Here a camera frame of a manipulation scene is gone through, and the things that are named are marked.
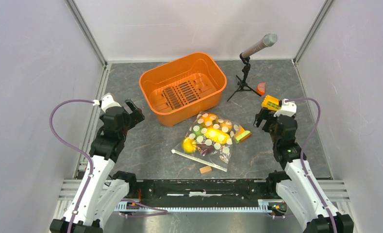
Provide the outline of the orange plastic basket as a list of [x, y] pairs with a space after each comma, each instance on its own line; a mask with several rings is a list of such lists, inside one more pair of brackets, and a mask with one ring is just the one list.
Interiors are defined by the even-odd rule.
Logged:
[[150, 109], [169, 127], [218, 105], [226, 85], [226, 75], [203, 52], [150, 69], [139, 78]]

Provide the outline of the yellow toy mango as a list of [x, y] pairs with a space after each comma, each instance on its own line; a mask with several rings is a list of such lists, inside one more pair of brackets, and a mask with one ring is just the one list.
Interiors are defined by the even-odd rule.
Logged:
[[209, 128], [204, 134], [204, 136], [208, 139], [211, 139], [215, 143], [220, 144], [226, 144], [227, 141], [231, 139], [231, 137], [227, 133], [224, 133], [222, 130], [214, 128]]

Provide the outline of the polka dot zip top bag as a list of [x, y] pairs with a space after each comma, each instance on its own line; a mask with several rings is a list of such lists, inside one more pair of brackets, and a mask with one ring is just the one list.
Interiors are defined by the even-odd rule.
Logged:
[[233, 145], [250, 134], [239, 123], [200, 112], [171, 153], [226, 172]]

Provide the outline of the yellow toy lemon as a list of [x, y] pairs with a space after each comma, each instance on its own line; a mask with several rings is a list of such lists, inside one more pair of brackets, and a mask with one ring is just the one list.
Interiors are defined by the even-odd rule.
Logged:
[[194, 153], [197, 150], [197, 143], [194, 139], [187, 137], [182, 141], [182, 149], [185, 153]]

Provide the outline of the dark red toy onion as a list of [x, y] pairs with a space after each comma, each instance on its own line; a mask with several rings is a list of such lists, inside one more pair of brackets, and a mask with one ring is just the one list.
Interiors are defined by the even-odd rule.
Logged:
[[221, 145], [218, 143], [215, 143], [210, 146], [206, 144], [197, 144], [197, 149], [201, 156], [214, 155], [219, 152], [220, 148], [221, 148]]

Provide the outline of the yellow toy bell pepper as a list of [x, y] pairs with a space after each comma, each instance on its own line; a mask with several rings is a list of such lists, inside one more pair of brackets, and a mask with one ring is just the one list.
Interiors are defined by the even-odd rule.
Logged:
[[203, 113], [197, 119], [197, 123], [203, 127], [212, 127], [217, 120], [217, 115], [211, 113]]

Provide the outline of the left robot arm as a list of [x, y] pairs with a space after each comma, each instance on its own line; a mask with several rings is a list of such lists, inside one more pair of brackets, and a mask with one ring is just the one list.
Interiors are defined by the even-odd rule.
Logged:
[[89, 153], [68, 143], [54, 129], [53, 117], [56, 111], [73, 100], [58, 104], [51, 112], [49, 126], [54, 136], [64, 145], [78, 151], [88, 161], [80, 186], [69, 208], [61, 219], [53, 219], [49, 231], [52, 233], [101, 233], [112, 212], [124, 197], [132, 198], [137, 194], [138, 185], [133, 173], [118, 171], [104, 195], [101, 194], [112, 168], [124, 149], [128, 130], [145, 119], [142, 110], [130, 99], [125, 104], [130, 108], [128, 113], [109, 94], [100, 100], [84, 102], [99, 107], [103, 114], [100, 120], [103, 125], [91, 143]]

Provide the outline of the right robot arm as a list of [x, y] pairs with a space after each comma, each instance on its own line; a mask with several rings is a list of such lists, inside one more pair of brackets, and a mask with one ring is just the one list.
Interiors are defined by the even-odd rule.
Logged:
[[313, 175], [300, 145], [296, 142], [297, 121], [291, 116], [275, 116], [262, 108], [255, 126], [265, 122], [263, 131], [270, 134], [273, 155], [282, 171], [270, 173], [266, 193], [282, 198], [305, 233], [351, 233], [354, 222], [341, 214], [329, 200]]

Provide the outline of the yellow window toy brick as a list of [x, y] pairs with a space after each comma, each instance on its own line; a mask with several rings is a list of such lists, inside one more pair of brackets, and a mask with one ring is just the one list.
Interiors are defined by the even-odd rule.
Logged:
[[261, 107], [267, 108], [271, 111], [278, 111], [281, 108], [281, 101], [271, 95], [266, 95], [261, 104]]

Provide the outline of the yellow green brown brick stack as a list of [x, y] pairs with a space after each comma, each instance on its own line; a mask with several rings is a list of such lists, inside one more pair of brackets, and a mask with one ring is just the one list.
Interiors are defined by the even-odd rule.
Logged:
[[251, 136], [251, 131], [245, 130], [242, 126], [236, 131], [234, 140], [236, 143], [240, 143]]

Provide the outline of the orange semicircle toy slice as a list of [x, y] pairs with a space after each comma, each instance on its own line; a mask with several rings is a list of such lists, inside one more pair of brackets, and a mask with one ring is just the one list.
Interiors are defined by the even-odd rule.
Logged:
[[266, 92], [266, 83], [262, 82], [257, 85], [256, 92], [260, 95], [263, 96]]

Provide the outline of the black microphone tripod stand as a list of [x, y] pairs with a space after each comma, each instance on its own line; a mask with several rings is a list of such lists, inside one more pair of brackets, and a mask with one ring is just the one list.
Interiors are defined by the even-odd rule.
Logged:
[[247, 83], [247, 77], [248, 77], [248, 74], [249, 74], [249, 71], [250, 71], [250, 68], [251, 68], [251, 65], [250, 65], [250, 57], [246, 57], [244, 58], [242, 56], [242, 53], [239, 55], [240, 57], [240, 60], [243, 62], [244, 64], [244, 67], [242, 68], [242, 72], [243, 72], [243, 78], [241, 79], [238, 75], [236, 75], [236, 78], [238, 79], [238, 88], [233, 92], [233, 94], [227, 99], [227, 102], [231, 100], [231, 98], [235, 95], [235, 93], [237, 92], [244, 92], [244, 91], [252, 91], [254, 92], [256, 95], [258, 96], [262, 96], [260, 93], [258, 93], [256, 90], [254, 90], [253, 88], [251, 88], [248, 83]]

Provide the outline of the tan wooden block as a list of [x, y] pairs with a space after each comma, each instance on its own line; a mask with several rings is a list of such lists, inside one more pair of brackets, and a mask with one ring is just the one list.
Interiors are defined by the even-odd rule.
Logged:
[[212, 167], [211, 166], [204, 166], [200, 168], [200, 173], [201, 174], [206, 174], [212, 172]]

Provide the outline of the silver microphone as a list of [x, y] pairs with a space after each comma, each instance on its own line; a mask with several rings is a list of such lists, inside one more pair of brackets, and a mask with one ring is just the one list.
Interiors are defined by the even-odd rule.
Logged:
[[240, 53], [240, 58], [246, 59], [265, 48], [272, 47], [275, 43], [277, 43], [277, 41], [278, 36], [276, 33], [268, 33], [260, 41]]

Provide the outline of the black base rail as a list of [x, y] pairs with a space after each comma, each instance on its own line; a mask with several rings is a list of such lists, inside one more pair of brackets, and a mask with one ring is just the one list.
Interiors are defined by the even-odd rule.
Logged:
[[138, 180], [125, 196], [150, 207], [255, 207], [280, 200], [264, 179]]

